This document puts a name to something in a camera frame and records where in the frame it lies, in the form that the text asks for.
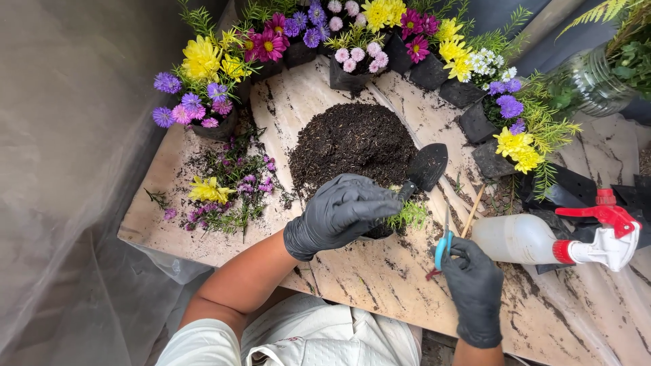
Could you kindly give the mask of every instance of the glass jar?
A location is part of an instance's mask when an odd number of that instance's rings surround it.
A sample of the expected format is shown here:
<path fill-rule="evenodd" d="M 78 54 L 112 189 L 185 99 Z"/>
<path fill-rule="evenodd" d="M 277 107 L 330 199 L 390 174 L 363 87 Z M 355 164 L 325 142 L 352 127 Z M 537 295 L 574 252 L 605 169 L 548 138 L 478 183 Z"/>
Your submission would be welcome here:
<path fill-rule="evenodd" d="M 547 73 L 549 104 L 559 110 L 560 117 L 571 118 L 578 111 L 592 117 L 609 116 L 638 95 L 611 72 L 605 47 L 606 43 L 578 51 Z"/>

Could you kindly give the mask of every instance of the trowel handle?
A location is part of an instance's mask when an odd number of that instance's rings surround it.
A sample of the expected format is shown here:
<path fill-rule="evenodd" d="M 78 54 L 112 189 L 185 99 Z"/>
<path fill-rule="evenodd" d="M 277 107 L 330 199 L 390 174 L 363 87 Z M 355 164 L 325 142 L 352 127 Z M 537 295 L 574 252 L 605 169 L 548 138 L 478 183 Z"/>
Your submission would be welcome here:
<path fill-rule="evenodd" d="M 408 179 L 405 180 L 405 182 L 402 184 L 402 188 L 400 188 L 400 191 L 398 192 L 398 201 L 402 203 L 407 202 L 417 189 L 418 187 L 416 186 L 416 183 Z"/>

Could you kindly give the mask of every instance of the scissors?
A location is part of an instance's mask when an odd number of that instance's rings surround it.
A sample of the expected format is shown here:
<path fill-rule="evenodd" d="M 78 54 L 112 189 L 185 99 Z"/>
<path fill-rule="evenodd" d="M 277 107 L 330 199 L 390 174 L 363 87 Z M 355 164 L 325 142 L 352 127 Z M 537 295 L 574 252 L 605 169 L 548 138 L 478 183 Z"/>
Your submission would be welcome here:
<path fill-rule="evenodd" d="M 448 253 L 450 252 L 450 245 L 452 244 L 452 237 L 454 236 L 454 233 L 450 231 L 450 206 L 447 207 L 447 210 L 445 211 L 445 224 L 443 226 L 443 236 L 439 239 L 438 244 L 436 244 L 436 250 L 432 248 L 430 252 L 434 254 L 434 270 L 432 270 L 429 274 L 425 276 L 425 278 L 429 281 L 432 276 L 440 274 L 441 273 L 441 259 L 443 258 L 443 250 L 445 248 L 448 249 Z"/>

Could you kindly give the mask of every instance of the white t-shirt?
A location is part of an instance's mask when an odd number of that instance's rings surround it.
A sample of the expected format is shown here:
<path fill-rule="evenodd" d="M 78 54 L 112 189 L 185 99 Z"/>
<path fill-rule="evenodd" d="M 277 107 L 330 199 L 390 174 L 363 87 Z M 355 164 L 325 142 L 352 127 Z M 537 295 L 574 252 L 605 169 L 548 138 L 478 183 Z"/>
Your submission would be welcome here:
<path fill-rule="evenodd" d="M 418 366 L 406 323 L 298 294 L 257 318 L 242 335 L 216 319 L 174 334 L 157 366 Z"/>

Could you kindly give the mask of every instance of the blue scissor handle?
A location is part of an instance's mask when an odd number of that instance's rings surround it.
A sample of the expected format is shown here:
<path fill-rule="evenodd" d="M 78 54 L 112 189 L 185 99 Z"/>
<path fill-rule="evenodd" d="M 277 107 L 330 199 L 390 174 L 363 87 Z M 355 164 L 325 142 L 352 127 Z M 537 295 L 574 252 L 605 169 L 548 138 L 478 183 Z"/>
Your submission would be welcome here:
<path fill-rule="evenodd" d="M 450 251 L 450 245 L 452 244 L 452 237 L 454 233 L 448 231 L 447 237 L 442 237 L 439 239 L 439 243 L 436 244 L 436 252 L 434 253 L 434 266 L 437 270 L 441 270 L 441 258 L 443 258 L 443 248 L 447 247 L 448 252 Z"/>

